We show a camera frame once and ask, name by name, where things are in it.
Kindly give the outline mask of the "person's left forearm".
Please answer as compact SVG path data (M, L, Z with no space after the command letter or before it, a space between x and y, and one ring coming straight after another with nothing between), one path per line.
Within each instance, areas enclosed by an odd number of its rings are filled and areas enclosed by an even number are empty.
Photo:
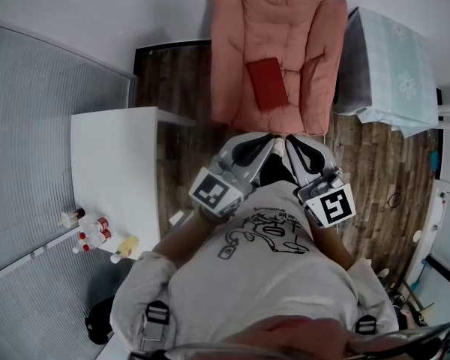
M152 251L167 258L179 269L202 247L216 227L216 223L201 213L194 213L191 219L163 238Z

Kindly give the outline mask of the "clear bottle with red label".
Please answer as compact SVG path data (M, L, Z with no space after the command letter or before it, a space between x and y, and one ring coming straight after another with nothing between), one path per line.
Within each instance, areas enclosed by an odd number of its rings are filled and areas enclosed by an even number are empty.
M72 252L78 254L79 252L89 252L93 249L99 248L107 240L111 238L111 232L108 229L104 229L100 232L94 232L86 235L84 232L79 234L79 240L74 247L72 247Z
M97 220L83 218L79 220L79 225L81 228L79 232L80 239L85 239L94 234L102 233L109 226L105 217L100 217Z

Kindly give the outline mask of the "person's white printed t-shirt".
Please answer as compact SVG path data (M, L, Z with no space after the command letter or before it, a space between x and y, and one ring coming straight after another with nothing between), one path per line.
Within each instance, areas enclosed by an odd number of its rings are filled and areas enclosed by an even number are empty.
M112 304L110 323L128 349L143 339L146 308L169 308L168 346L223 339L268 317L327 318L353 330L363 316L380 334L398 329L395 311L366 260L350 268L314 244L294 186L257 189L182 266L145 252Z

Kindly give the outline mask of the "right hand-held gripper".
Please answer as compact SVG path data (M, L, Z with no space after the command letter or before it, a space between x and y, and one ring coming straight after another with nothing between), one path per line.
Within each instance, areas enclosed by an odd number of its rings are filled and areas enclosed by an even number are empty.
M316 174L336 165L326 145L309 137L289 135L286 151L298 185L302 187L296 196L305 214L319 228L332 227L356 215L351 186L344 181L340 169L329 170L314 180Z

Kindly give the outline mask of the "small dark-capped bottle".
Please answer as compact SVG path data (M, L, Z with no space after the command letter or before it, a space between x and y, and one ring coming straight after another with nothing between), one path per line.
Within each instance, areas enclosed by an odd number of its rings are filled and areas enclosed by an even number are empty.
M83 208L77 208L74 211L63 211L60 214L60 221L58 223L59 226L71 228L74 224L76 224L80 219L84 218L86 215L86 211Z

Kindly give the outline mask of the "table with floral cloth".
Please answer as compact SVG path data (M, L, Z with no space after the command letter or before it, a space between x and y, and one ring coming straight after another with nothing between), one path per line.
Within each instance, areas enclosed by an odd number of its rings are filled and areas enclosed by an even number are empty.
M425 37L363 7L348 18L334 111L411 137L438 124L437 86Z

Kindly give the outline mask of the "ribbed glass partition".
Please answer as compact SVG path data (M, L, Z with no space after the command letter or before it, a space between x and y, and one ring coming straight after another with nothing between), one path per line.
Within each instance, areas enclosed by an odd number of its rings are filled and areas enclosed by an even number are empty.
M0 360L95 360L85 317L125 276L75 254L74 114L124 109L133 77L0 25Z

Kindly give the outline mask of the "person's black trousers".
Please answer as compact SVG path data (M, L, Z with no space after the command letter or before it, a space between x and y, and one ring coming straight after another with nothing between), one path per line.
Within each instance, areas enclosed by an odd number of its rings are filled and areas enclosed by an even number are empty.
M279 154L271 153L260 170L259 184L261 187L265 187L282 181L296 185L296 180L284 165L282 157Z

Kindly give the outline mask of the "pink cushioned armchair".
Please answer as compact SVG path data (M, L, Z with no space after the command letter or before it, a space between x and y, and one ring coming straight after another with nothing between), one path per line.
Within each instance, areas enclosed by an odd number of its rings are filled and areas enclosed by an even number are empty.
M329 129L347 25L345 0L212 0L211 118L242 131ZM274 59L285 98L257 103L251 64Z

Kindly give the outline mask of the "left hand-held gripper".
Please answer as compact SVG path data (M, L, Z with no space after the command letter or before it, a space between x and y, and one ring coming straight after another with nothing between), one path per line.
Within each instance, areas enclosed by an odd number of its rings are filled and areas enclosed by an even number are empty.
M188 192L195 206L213 221L228 219L255 191L275 138L272 133L243 133L230 138L195 178Z

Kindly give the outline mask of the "person's right forearm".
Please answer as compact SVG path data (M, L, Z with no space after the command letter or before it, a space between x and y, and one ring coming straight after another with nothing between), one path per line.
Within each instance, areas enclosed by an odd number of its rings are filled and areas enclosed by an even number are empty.
M320 228L313 218L307 216L312 239L322 254L337 263L345 271L349 270L355 260L345 248L341 237L332 227Z

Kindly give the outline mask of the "red hardcover book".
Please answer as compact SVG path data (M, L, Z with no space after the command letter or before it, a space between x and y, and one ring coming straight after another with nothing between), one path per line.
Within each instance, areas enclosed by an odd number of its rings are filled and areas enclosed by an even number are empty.
M277 58L265 58L246 64L256 104L262 112L288 105L287 91Z

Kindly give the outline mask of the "white cabinet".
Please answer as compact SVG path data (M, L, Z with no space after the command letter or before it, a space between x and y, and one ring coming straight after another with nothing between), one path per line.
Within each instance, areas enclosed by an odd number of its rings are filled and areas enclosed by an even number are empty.
M114 254L128 237L138 239L132 260L161 239L157 189L160 123L196 122L156 106L72 115L70 162L73 195L85 221L106 218L111 238L100 249Z

